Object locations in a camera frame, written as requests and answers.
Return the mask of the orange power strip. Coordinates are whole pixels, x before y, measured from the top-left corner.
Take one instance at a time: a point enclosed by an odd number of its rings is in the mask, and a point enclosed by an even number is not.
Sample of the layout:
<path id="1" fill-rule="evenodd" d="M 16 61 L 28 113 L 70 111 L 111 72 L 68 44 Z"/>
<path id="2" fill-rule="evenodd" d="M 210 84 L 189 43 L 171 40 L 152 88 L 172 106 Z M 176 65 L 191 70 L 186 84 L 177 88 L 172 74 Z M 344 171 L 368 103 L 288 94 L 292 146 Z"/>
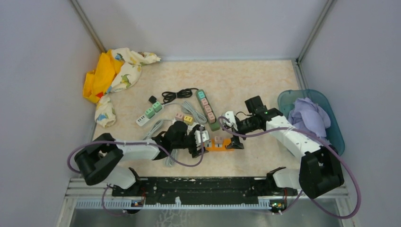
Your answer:
<path id="1" fill-rule="evenodd" d="M 231 139 L 224 139 L 221 144 L 216 144 L 214 140 L 208 140 L 204 142 L 204 147 L 209 152 L 234 151 L 233 148 L 227 148 L 230 142 Z"/>

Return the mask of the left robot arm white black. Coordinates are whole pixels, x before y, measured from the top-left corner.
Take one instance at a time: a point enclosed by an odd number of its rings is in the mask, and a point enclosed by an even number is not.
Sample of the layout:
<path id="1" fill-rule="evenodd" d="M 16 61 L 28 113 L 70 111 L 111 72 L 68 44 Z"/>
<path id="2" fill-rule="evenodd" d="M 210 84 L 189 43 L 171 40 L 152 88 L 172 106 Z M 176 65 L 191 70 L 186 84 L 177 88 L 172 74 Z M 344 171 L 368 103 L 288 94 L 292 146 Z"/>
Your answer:
<path id="1" fill-rule="evenodd" d="M 129 160 L 161 160 L 171 158 L 174 150 L 187 149 L 192 158 L 203 157 L 206 153 L 204 143 L 210 139 L 209 132 L 202 125 L 191 130 L 182 121 L 176 121 L 155 137 L 146 140 L 117 140 L 104 133 L 91 143 L 76 148 L 68 160 L 74 160 L 77 169 L 88 186 L 108 183 L 124 189 L 131 196 L 140 193 L 142 183 L 131 167 L 123 167 L 121 162 Z"/>

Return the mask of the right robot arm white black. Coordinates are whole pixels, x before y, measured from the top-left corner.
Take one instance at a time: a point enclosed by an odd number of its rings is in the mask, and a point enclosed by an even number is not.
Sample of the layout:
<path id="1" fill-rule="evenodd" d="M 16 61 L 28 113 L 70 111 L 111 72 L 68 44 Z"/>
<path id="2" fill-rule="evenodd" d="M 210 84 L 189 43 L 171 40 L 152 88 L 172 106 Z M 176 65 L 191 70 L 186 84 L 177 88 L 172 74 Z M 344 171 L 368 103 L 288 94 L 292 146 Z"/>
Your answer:
<path id="1" fill-rule="evenodd" d="M 284 188 L 302 190 L 315 199 L 344 184 L 340 161 L 333 155 L 333 146 L 324 146 L 292 127 L 281 111 L 268 109 L 259 96 L 245 101 L 249 116 L 238 119 L 234 112 L 222 114 L 219 122 L 231 129 L 229 148 L 243 149 L 240 139 L 256 136 L 257 130 L 269 132 L 300 161 L 298 169 L 276 168 L 267 173 L 266 188 L 272 195 L 280 194 Z"/>

